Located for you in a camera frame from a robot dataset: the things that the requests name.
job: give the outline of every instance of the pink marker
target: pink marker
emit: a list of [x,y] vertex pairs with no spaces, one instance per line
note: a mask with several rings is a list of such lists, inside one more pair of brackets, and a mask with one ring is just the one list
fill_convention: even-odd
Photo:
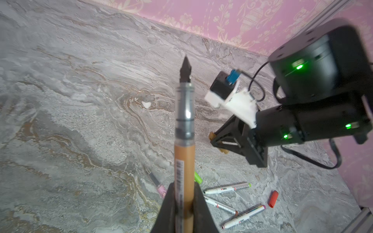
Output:
[[155,184],[155,186],[157,187],[157,191],[159,193],[159,195],[162,197],[162,199],[164,199],[164,197],[166,196],[166,193],[167,193],[167,190],[164,188],[164,186],[157,180],[157,178],[155,177],[155,175],[150,171],[149,168],[147,168],[145,165],[143,165],[144,167],[144,170],[146,172],[146,174],[148,174],[148,176],[150,177],[150,179],[153,181],[153,183]]

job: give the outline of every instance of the gray marble surface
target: gray marble surface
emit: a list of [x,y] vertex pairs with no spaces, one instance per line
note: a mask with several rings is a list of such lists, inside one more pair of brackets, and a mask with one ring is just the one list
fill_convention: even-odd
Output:
[[[224,232],[340,232],[359,208],[336,170],[277,147],[259,169],[209,144],[230,116],[203,100],[215,76],[254,73],[265,57],[78,0],[0,1],[0,232],[149,232],[162,200],[141,164],[166,187],[173,181],[185,54],[202,189],[250,182],[213,196],[239,211],[280,193],[274,209]],[[269,67],[258,77],[269,95],[262,108],[276,104],[272,78]],[[318,143],[294,147],[330,163]],[[217,226],[230,218],[209,209]]]

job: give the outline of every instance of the red marker cap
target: red marker cap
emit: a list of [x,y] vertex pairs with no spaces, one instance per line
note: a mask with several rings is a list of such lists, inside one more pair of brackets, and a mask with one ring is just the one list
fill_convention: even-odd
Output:
[[275,190],[272,193],[271,199],[269,200],[269,203],[268,203],[269,207],[273,208],[275,206],[278,196],[279,196],[279,193]]

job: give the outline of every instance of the blue connector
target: blue connector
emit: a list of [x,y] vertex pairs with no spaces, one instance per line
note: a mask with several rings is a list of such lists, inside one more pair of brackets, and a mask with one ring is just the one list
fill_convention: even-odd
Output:
[[237,79],[238,79],[238,77],[239,77],[239,75],[241,74],[241,72],[238,72],[237,70],[232,70],[231,71],[231,74],[230,75],[228,75],[228,77],[225,79],[230,85],[232,85],[232,84],[234,84],[236,81],[237,81]]

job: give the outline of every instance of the marker cap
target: marker cap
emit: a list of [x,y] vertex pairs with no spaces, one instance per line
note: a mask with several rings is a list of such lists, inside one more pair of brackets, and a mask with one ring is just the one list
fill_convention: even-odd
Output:
[[202,183],[202,178],[197,174],[197,172],[194,172],[194,181],[196,181],[198,184]]
[[271,199],[269,200],[269,203],[268,203],[269,207],[273,208],[275,206],[278,196],[279,196],[279,193],[276,190],[273,191]]

